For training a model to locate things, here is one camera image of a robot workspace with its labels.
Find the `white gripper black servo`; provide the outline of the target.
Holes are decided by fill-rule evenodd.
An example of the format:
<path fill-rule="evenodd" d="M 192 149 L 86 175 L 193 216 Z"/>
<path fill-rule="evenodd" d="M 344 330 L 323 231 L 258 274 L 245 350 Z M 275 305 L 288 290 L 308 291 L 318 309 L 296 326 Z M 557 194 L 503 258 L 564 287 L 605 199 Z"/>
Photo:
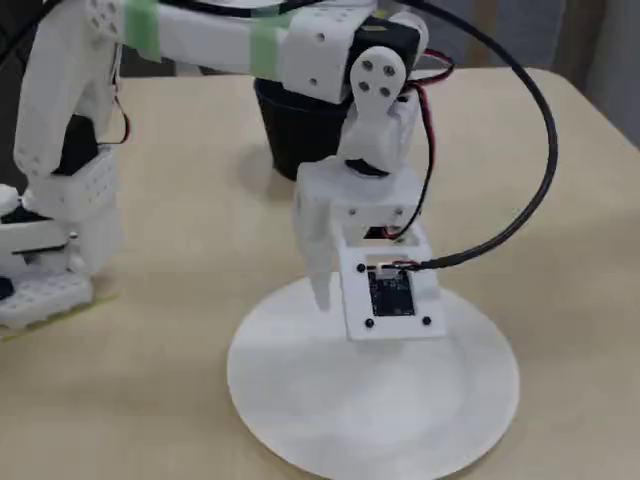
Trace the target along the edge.
<path fill-rule="evenodd" d="M 410 166 L 385 178 L 365 177 L 335 157 L 300 166 L 293 226 L 315 302 L 331 306 L 334 239 L 330 224 L 404 226 L 418 201 L 418 176 Z"/>

